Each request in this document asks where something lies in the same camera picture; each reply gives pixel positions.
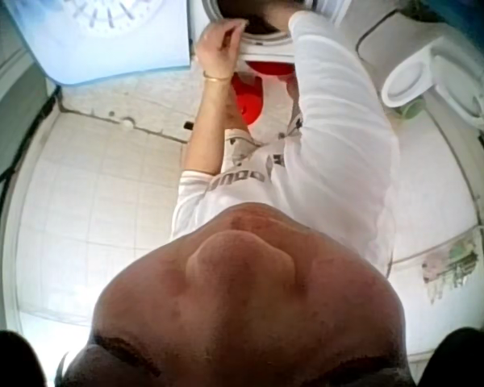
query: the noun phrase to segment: nose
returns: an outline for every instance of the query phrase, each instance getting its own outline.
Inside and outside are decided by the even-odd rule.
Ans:
[[[294,260],[248,231],[229,230],[206,239],[186,264],[186,278],[217,296],[290,289]]]

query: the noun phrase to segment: man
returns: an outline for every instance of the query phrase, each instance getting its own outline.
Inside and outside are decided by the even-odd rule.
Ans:
[[[398,143],[376,90],[324,17],[247,3],[290,29],[301,135],[252,145],[227,111],[246,22],[209,26],[173,242],[109,284],[65,385],[412,385],[385,278]]]

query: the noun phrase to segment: bracelet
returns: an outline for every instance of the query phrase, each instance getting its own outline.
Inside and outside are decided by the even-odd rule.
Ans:
[[[233,77],[228,77],[228,78],[216,78],[216,77],[210,77],[207,72],[203,72],[202,76],[204,77],[205,80],[209,82],[218,82],[218,83],[228,83],[232,81]]]

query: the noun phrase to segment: white shirt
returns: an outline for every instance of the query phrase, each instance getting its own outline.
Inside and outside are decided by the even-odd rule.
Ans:
[[[264,203],[357,252],[382,273],[394,246],[398,139],[355,52],[323,16],[290,20],[301,136],[256,150],[213,177],[185,171],[172,239],[231,206]]]

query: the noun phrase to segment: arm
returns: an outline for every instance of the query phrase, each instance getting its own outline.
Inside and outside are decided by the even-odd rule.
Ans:
[[[224,154],[224,116],[230,83],[206,81],[194,131],[188,143],[185,170],[220,173]]]
[[[188,144],[185,170],[218,175],[224,154],[224,119],[247,22],[224,20],[211,24],[203,33],[197,55],[205,72],[205,86],[194,131]]]
[[[285,157],[303,187],[302,211],[309,218],[324,211],[326,232],[384,271],[394,246],[399,145],[377,91],[326,18],[277,3],[267,11],[294,41],[303,126]]]

